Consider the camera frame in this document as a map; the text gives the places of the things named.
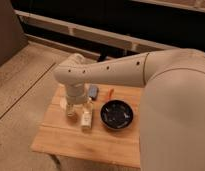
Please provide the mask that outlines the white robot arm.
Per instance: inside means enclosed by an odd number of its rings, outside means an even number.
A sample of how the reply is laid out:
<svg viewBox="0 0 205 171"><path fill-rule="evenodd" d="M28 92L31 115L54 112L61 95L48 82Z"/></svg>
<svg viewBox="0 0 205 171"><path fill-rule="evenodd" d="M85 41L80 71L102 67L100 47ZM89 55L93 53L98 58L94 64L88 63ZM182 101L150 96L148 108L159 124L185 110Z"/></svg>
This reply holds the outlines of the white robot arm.
<svg viewBox="0 0 205 171"><path fill-rule="evenodd" d="M87 64L76 53L54 70L71 104L86 83L141 87L141 171L205 171L205 52L171 49Z"/></svg>

